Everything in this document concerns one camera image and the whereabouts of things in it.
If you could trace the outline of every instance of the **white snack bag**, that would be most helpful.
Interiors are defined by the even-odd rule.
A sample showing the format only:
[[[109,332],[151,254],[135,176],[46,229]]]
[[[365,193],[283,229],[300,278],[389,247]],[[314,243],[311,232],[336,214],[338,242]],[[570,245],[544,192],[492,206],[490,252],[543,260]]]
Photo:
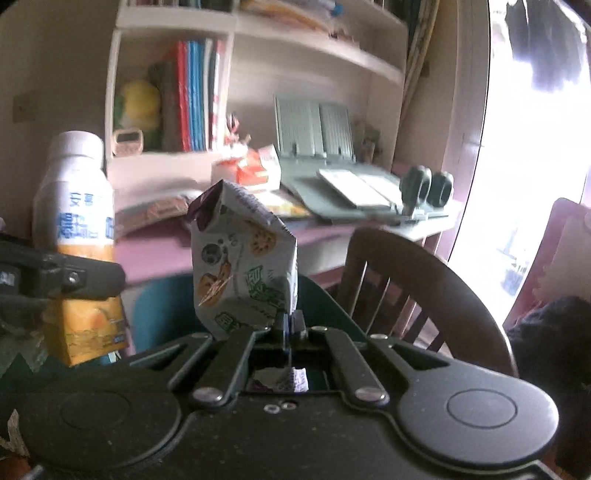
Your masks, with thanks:
[[[188,216],[195,312],[216,339],[295,310],[296,238],[253,195],[222,180]]]

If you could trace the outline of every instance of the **white bottle cap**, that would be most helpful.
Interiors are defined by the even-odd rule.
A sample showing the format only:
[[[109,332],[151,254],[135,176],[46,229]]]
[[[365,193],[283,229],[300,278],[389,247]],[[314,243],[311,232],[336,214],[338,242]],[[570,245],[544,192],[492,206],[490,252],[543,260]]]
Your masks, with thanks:
[[[48,162],[64,157],[88,157],[96,168],[103,166],[103,141],[90,132],[70,131],[56,136],[49,146]]]

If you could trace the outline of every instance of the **brown chair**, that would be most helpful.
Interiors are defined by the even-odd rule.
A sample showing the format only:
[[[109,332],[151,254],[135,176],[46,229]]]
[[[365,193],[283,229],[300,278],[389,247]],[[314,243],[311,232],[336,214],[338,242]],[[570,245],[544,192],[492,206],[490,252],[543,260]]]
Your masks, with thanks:
[[[356,319],[363,329],[376,332],[372,325],[393,283],[401,292],[388,312],[388,324],[380,326],[380,333],[391,335],[404,306],[415,301],[421,312],[403,332],[404,341],[414,343],[430,319],[439,334],[429,350],[439,351],[445,343],[454,358],[517,377],[505,332],[470,287],[443,261],[385,228],[357,229],[349,242],[337,294],[337,302],[352,317],[368,269],[377,274],[378,286],[369,301],[371,311],[364,319]]]

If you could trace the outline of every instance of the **bookshelf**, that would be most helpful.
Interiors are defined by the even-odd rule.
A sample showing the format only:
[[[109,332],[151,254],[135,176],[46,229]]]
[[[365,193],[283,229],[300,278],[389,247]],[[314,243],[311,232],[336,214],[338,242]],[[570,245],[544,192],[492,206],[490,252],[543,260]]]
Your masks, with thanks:
[[[276,93],[320,98],[348,107],[355,125],[381,132],[376,164],[390,169],[404,88],[407,28],[371,0],[340,0],[342,22],[359,45],[298,30],[242,12],[179,7],[129,7],[121,0],[113,31],[106,85],[106,171],[116,190],[116,209],[147,191],[203,188],[216,153],[144,153],[113,158],[113,103],[120,85],[143,78],[178,40],[226,41],[220,85],[220,131],[226,111],[236,112],[241,134],[255,148],[275,142]]]

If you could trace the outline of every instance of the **metal bolt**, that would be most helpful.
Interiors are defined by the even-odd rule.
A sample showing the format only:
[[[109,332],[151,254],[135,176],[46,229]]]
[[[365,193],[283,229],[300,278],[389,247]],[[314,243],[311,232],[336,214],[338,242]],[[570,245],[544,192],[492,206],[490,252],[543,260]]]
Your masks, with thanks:
[[[76,285],[80,281],[80,276],[76,272],[70,272],[68,275],[68,282],[72,285]]]
[[[366,403],[374,403],[386,398],[383,390],[376,387],[361,387],[355,390],[355,397]]]
[[[270,413],[271,415],[276,415],[281,411],[279,405],[273,405],[272,403],[265,405],[263,410],[265,410],[267,413]]]
[[[297,403],[288,400],[281,404],[281,408],[283,408],[283,410],[295,410],[297,408]]]
[[[223,393],[214,387],[201,387],[193,392],[193,398],[203,403],[217,403],[223,398]]]

